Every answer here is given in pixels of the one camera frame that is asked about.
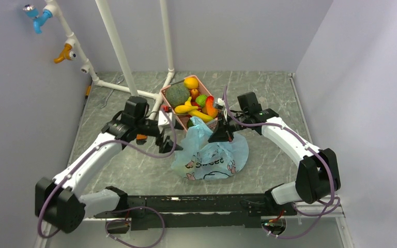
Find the light blue plastic bag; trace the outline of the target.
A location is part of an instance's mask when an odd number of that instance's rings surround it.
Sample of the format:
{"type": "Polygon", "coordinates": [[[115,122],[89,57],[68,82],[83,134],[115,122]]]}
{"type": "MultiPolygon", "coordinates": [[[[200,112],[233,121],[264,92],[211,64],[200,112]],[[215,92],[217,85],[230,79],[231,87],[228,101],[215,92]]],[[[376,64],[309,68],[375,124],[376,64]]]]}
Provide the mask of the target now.
{"type": "Polygon", "coordinates": [[[174,152],[171,169],[188,180],[218,180],[240,172],[249,156],[248,142],[235,134],[231,142],[208,142],[212,130],[199,118],[192,117],[191,126],[174,152]]]}

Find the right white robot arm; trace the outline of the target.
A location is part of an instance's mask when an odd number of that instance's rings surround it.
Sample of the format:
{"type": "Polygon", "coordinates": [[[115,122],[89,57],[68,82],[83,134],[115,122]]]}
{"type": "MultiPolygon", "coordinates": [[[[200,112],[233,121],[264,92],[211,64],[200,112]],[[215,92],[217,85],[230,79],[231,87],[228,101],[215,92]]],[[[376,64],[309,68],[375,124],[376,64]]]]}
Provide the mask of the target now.
{"type": "Polygon", "coordinates": [[[211,106],[221,109],[217,126],[208,139],[210,143],[232,141],[235,132],[251,129],[271,140],[297,166],[296,179],[266,191],[265,210],[277,214],[284,204],[312,204],[323,197],[334,196],[341,187],[337,156],[330,148],[321,149],[292,130],[272,109],[263,109],[256,94],[248,92],[237,97],[240,111],[232,113],[226,98],[211,106]]]}

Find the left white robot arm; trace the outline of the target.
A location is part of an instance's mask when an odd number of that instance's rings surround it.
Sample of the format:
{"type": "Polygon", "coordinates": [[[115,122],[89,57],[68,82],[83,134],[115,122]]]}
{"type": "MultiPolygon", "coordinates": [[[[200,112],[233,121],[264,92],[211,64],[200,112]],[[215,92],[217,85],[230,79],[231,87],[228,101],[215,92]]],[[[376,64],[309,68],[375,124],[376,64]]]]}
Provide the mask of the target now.
{"type": "Polygon", "coordinates": [[[35,215],[38,234],[45,238],[42,223],[47,222],[64,233],[73,232],[85,219],[102,212],[115,217],[129,210],[128,194],[116,187],[106,187],[94,194],[83,194],[89,181],[108,161],[125,148],[152,158],[167,158],[176,150],[176,137],[165,136],[165,129],[175,130],[171,107],[159,109],[158,120],[149,119],[148,102],[132,96],[123,110],[108,121],[90,147],[53,179],[41,178],[35,186],[35,215]]]}

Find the red orange fake mango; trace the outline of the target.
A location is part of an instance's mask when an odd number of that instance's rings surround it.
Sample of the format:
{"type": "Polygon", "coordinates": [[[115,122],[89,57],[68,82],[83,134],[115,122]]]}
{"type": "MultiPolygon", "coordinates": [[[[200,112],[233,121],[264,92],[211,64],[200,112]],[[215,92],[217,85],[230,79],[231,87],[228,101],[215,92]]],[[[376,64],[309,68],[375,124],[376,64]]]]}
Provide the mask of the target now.
{"type": "Polygon", "coordinates": [[[214,107],[214,97],[208,96],[205,101],[205,106],[202,108],[202,112],[212,118],[216,118],[219,110],[214,107]]]}

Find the light green fake fruit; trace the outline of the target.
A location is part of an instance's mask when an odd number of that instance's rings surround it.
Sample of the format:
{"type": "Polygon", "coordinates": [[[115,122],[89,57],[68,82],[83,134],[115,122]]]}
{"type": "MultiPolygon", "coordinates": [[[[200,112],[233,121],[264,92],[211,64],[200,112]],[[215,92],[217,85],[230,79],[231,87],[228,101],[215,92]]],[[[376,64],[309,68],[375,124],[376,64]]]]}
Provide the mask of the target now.
{"type": "Polygon", "coordinates": [[[195,103],[196,103],[199,107],[205,107],[207,98],[208,98],[207,95],[199,95],[199,96],[197,96],[197,97],[195,98],[195,103]]]}

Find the yellow fake banana bunch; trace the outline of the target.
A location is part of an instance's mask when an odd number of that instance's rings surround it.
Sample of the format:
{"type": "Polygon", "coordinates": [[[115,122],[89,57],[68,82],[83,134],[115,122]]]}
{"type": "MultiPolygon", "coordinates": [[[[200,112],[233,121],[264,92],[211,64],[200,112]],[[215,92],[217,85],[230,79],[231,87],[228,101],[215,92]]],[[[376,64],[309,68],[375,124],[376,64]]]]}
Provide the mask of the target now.
{"type": "Polygon", "coordinates": [[[201,119],[205,123],[208,123],[208,122],[214,120],[214,118],[212,118],[212,117],[200,112],[198,110],[197,106],[192,105],[191,97],[189,97],[187,99],[187,101],[183,105],[179,105],[179,106],[175,107],[174,108],[174,112],[177,115],[188,114],[188,115],[191,115],[192,117],[198,117],[199,119],[201,119]]]}

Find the yellow fake lemon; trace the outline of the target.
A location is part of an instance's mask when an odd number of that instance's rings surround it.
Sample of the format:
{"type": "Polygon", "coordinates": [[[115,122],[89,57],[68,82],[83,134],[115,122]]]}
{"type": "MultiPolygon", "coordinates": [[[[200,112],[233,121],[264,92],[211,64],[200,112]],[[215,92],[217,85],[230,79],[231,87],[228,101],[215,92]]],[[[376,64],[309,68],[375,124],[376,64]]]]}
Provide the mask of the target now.
{"type": "Polygon", "coordinates": [[[184,86],[189,90],[198,89],[199,82],[194,77],[187,77],[184,79],[184,86]]]}

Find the orange black brush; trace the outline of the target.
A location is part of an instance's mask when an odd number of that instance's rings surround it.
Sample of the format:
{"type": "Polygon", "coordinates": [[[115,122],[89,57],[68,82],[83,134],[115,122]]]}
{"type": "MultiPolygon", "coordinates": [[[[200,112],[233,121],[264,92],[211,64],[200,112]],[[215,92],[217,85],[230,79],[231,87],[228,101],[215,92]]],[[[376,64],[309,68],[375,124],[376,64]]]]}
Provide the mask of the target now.
{"type": "Polygon", "coordinates": [[[147,142],[147,135],[137,134],[136,135],[136,143],[137,144],[144,144],[147,142]]]}

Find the pink plastic basket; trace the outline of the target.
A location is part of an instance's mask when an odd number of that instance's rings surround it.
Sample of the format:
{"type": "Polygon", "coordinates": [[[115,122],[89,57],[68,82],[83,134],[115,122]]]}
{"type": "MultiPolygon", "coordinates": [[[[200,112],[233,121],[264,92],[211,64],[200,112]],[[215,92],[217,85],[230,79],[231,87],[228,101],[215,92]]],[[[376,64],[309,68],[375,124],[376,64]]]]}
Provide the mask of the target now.
{"type": "Polygon", "coordinates": [[[196,75],[170,84],[161,90],[163,106],[172,109],[180,129],[187,131],[192,125],[191,117],[202,120],[210,129],[217,124],[219,110],[215,98],[196,75]]]}

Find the small red peach fruit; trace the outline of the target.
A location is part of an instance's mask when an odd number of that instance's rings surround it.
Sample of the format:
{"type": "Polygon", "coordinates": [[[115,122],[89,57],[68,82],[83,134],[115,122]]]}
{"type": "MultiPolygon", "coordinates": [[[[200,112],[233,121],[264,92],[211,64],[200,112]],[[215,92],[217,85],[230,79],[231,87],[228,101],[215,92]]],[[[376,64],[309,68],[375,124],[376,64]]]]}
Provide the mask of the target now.
{"type": "Polygon", "coordinates": [[[200,91],[198,89],[191,89],[190,90],[191,101],[195,101],[196,98],[198,96],[200,96],[200,95],[201,95],[201,93],[200,93],[200,91]]]}

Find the orange toy faucet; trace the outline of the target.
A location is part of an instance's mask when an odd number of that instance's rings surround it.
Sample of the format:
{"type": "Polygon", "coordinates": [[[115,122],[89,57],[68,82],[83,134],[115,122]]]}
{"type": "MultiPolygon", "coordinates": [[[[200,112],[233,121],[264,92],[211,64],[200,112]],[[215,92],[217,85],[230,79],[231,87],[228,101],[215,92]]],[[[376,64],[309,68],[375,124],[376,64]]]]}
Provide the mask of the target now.
{"type": "Polygon", "coordinates": [[[53,59],[53,61],[55,64],[58,64],[65,60],[74,60],[76,57],[77,55],[73,51],[72,45],[65,43],[63,50],[60,52],[57,58],[53,59]]]}

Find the blue toy faucet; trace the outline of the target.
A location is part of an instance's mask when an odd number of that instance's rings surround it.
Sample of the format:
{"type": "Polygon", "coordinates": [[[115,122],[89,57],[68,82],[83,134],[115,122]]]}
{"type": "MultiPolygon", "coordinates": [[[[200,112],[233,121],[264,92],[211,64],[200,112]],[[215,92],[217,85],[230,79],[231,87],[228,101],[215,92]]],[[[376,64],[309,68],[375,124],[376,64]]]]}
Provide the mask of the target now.
{"type": "Polygon", "coordinates": [[[41,27],[46,23],[46,21],[53,17],[53,13],[50,10],[43,10],[42,13],[31,4],[27,4],[23,7],[23,11],[25,14],[32,19],[33,21],[33,29],[35,33],[41,34],[41,27]]]}

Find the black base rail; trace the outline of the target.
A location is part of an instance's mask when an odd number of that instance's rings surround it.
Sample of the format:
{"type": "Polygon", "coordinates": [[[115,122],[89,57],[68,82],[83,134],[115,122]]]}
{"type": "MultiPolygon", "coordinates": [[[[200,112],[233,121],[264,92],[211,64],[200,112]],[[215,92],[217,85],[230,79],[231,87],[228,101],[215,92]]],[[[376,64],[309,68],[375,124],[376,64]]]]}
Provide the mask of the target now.
{"type": "Polygon", "coordinates": [[[243,226],[259,228],[263,221],[295,216],[290,203],[274,206],[263,193],[208,195],[129,196],[127,210],[104,211],[96,218],[129,217],[132,230],[161,226],[160,214],[167,228],[243,226]]]}

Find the orange handled tool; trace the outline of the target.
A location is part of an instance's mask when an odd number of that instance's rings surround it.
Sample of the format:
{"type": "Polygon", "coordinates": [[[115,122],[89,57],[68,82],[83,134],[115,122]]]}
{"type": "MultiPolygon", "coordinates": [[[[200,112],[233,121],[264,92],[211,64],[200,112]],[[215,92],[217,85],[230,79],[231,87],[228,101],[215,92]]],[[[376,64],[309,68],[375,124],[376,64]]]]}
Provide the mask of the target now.
{"type": "Polygon", "coordinates": [[[86,91],[85,91],[85,98],[84,98],[84,104],[86,104],[86,102],[87,102],[87,100],[88,100],[88,97],[89,97],[89,95],[90,95],[90,91],[91,91],[91,85],[89,85],[89,86],[86,88],[86,91]]]}

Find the aluminium frame rail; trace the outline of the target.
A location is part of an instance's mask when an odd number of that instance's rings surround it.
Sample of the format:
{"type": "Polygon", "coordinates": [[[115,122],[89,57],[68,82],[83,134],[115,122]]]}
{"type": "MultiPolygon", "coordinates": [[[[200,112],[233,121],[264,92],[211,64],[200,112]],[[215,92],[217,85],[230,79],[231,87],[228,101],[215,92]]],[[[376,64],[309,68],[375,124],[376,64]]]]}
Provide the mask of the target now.
{"type": "MultiPolygon", "coordinates": [[[[332,203],[329,202],[329,198],[319,200],[313,204],[307,204],[302,202],[290,203],[292,208],[296,211],[295,216],[286,216],[285,219],[280,220],[279,218],[268,219],[263,221],[261,228],[266,232],[268,236],[273,236],[278,239],[297,239],[307,235],[319,222],[326,216],[329,218],[342,219],[344,213],[341,210],[341,203],[338,196],[335,196],[332,203]]],[[[162,228],[167,229],[165,226],[162,216],[159,214],[158,217],[161,219],[160,223],[162,228]]],[[[95,216],[85,218],[84,221],[105,221],[106,228],[108,231],[114,230],[113,225],[117,224],[119,232],[126,234],[131,231],[131,220],[129,217],[115,217],[115,218],[96,218],[95,216]]],[[[42,223],[42,231],[46,235],[45,238],[38,236],[35,247],[45,247],[48,238],[53,236],[51,228],[54,227],[46,222],[42,223]]]]}

